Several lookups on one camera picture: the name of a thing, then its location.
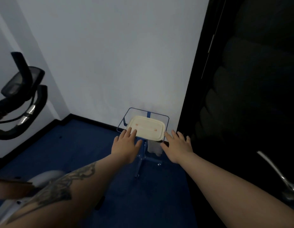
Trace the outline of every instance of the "forearm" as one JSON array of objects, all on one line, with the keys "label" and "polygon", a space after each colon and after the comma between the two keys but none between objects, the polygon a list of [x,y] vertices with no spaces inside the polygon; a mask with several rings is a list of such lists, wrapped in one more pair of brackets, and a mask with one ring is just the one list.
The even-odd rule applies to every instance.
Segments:
[{"label": "forearm", "polygon": [[74,225],[102,197],[114,174],[125,164],[111,154],[50,184],[14,213],[6,227]]},{"label": "forearm", "polygon": [[186,153],[179,164],[228,228],[294,227],[294,211],[253,184]]}]

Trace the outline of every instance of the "tattoo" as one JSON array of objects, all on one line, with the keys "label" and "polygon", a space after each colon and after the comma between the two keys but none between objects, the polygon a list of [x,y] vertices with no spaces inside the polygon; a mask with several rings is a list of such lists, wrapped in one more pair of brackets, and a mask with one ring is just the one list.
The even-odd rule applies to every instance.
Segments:
[{"label": "tattoo", "polygon": [[83,180],[91,177],[95,173],[95,162],[80,169],[77,169],[55,182],[47,185],[44,189],[38,192],[29,202],[16,211],[7,221],[7,224],[19,219],[35,210],[38,210],[47,205],[68,201],[72,199],[70,186],[73,180]]}]

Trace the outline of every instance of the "left hand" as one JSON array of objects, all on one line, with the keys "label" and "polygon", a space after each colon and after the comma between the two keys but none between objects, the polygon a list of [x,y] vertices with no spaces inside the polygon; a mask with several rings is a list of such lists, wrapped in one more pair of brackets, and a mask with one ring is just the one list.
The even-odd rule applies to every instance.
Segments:
[{"label": "left hand", "polygon": [[137,130],[131,133],[131,127],[128,130],[123,130],[120,136],[116,136],[111,148],[111,154],[122,155],[126,158],[126,163],[132,163],[138,154],[138,151],[142,145],[142,140],[137,141],[134,145],[134,139]]}]

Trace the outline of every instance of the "cable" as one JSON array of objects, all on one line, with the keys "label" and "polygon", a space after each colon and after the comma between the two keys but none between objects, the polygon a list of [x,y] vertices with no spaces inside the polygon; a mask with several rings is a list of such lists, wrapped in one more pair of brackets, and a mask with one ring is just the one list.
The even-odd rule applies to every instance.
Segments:
[{"label": "cable", "polygon": [[[28,109],[33,105],[34,98],[35,98],[35,93],[34,93],[34,95],[32,96],[32,100],[31,100],[31,102],[30,102],[30,105],[29,105]],[[22,115],[18,116],[17,118],[10,119],[10,120],[6,120],[6,121],[0,121],[0,124],[8,123],[8,122],[14,122],[14,121],[20,119],[22,116],[24,116],[24,114],[28,111],[28,109],[27,109]]]}]

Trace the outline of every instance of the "hand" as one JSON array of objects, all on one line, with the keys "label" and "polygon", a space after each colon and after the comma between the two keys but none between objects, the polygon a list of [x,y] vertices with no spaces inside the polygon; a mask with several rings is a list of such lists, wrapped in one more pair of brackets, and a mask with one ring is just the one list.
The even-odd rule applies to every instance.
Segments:
[{"label": "hand", "polygon": [[134,145],[134,139],[137,130],[131,133],[131,127],[128,130],[123,130],[120,136],[116,136],[111,148],[111,154],[118,154],[126,159],[126,163],[132,163],[138,154],[138,151],[142,145],[142,140],[137,141]]},{"label": "hand", "polygon": [[177,132],[176,134],[174,130],[171,131],[171,134],[172,136],[165,132],[165,136],[169,142],[169,147],[167,147],[165,143],[161,143],[161,147],[165,151],[170,161],[179,164],[182,155],[188,152],[193,152],[190,138],[187,136],[185,141],[183,134],[181,134],[181,132]]}]

